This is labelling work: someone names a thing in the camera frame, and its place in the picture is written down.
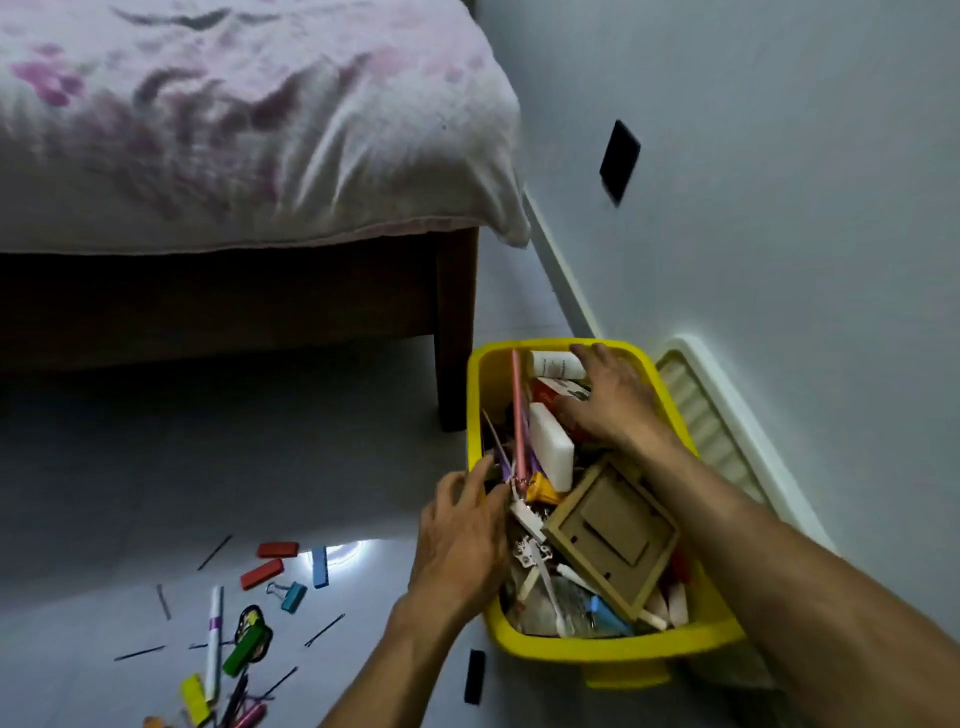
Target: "person's right arm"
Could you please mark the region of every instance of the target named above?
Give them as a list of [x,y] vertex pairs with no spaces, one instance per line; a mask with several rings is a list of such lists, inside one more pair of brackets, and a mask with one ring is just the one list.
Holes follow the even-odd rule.
[[824,726],[960,724],[960,646],[843,559],[701,463],[655,414],[634,368],[571,347],[593,385],[573,420],[632,455],[781,686]]

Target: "white tile floor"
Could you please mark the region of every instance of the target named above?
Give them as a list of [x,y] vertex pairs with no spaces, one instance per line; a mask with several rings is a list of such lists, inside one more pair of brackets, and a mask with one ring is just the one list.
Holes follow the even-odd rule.
[[[485,232],[476,343],[555,335],[568,328],[533,249]],[[299,668],[263,725],[319,723],[403,591],[420,506],[442,473],[463,466],[464,436],[437,427],[432,356],[421,338],[0,382],[4,723],[119,728],[168,711],[180,681],[203,672],[204,652],[187,646],[205,642],[215,583],[226,585],[228,629],[250,603],[275,629],[251,690]],[[354,546],[331,566],[330,586],[311,589],[291,616],[262,590],[239,591],[268,540]],[[308,583],[305,560],[284,578]],[[472,647],[488,655],[479,708],[463,702]],[[479,620],[450,655],[425,724],[454,721],[730,725],[712,692],[675,681],[594,693],[576,669],[499,653]]]

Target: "wooden bed frame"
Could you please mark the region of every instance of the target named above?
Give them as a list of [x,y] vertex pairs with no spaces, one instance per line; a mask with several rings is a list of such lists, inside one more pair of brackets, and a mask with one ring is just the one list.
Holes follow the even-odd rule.
[[433,334],[441,426],[463,429],[477,234],[187,255],[0,255],[0,374]]

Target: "hand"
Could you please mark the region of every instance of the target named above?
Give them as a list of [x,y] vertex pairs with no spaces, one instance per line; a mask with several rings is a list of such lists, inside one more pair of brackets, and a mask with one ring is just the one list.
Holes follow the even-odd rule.
[[629,449],[632,438],[672,438],[654,409],[657,396],[653,387],[643,381],[627,361],[618,359],[603,344],[587,348],[573,344],[593,391],[587,401],[561,397],[556,401],[562,423],[576,424],[594,437],[621,449]]
[[[496,596],[507,576],[506,505],[510,489],[500,483],[483,498],[493,463],[487,455],[469,475],[449,473],[437,484],[437,497],[420,514],[417,555],[407,594],[457,630]],[[455,488],[463,484],[459,500]]]

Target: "yellow bin handle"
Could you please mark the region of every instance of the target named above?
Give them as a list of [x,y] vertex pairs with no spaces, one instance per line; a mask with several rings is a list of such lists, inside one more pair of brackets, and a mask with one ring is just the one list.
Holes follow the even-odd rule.
[[670,682],[665,660],[587,663],[582,670],[588,687],[598,691],[636,691]]

